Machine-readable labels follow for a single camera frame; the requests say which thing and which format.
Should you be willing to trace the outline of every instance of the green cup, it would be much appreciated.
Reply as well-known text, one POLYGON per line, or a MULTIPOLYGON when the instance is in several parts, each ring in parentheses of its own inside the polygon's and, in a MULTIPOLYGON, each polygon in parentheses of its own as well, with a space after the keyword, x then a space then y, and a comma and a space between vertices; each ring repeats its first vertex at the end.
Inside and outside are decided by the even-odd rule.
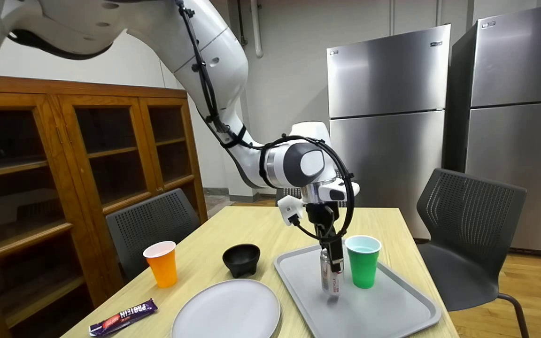
POLYGON ((368 290, 376 284, 381 243, 374 237, 346 239, 353 286, 368 290))

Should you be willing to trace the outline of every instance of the wooden cabinet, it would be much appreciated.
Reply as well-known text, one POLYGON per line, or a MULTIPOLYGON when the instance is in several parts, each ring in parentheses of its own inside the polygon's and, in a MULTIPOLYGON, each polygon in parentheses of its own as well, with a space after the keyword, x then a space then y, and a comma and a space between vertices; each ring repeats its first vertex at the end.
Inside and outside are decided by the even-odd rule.
POLYGON ((105 215, 182 189, 205 222, 186 95, 0 78, 0 328, 120 284, 105 215))

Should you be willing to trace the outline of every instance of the white plate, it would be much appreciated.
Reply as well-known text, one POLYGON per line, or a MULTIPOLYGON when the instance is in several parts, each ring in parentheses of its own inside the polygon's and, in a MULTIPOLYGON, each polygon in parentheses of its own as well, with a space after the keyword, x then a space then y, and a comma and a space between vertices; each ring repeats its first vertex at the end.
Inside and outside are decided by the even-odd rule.
POLYGON ((173 338, 269 338, 280 322, 272 292, 254 281, 231 281, 197 294, 177 316, 173 338))

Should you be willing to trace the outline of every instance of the orange cup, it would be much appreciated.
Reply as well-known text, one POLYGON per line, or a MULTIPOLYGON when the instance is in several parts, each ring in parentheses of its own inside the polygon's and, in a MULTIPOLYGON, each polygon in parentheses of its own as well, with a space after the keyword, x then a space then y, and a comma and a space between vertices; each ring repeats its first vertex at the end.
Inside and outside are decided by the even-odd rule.
POLYGON ((171 288, 177 284, 177 245, 171 241, 156 243, 143 251, 143 258, 152 269, 158 288, 171 288))

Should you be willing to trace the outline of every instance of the black bowl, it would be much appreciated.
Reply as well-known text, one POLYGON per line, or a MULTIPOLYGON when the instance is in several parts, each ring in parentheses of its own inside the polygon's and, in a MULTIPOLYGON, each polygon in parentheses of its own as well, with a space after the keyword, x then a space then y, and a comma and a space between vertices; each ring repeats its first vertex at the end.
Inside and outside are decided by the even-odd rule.
POLYGON ((239 245, 225 251, 222 262, 227 266, 235 279, 255 275, 259 249, 254 245, 239 245))

